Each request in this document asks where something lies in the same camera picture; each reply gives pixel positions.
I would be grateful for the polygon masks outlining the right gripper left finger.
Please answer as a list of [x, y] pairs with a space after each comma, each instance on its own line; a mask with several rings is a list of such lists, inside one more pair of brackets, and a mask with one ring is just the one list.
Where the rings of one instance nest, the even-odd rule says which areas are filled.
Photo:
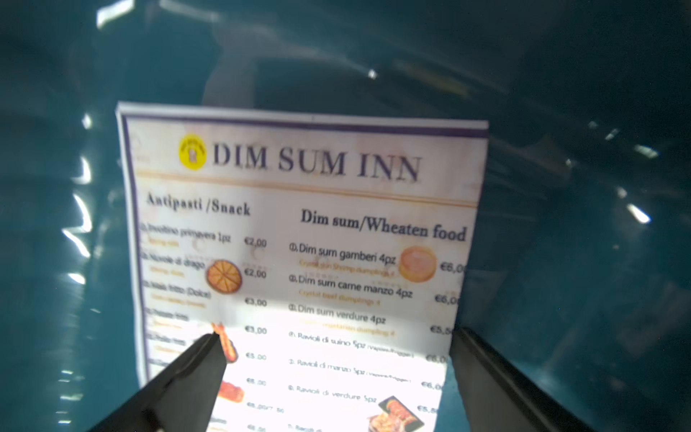
[[93, 431], [205, 431], [227, 360], [216, 333], [178, 356]]

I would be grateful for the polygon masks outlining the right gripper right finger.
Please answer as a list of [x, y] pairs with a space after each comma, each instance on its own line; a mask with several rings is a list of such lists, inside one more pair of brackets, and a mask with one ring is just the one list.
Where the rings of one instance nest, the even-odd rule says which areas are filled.
[[592, 430], [471, 329], [453, 333], [450, 355], [470, 430]]

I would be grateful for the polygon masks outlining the new dim sum menu sheet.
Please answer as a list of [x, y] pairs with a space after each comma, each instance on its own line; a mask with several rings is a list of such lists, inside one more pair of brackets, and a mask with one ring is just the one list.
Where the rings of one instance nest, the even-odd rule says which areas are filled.
[[431, 431], [485, 121], [121, 103], [140, 383], [221, 342], [205, 431]]

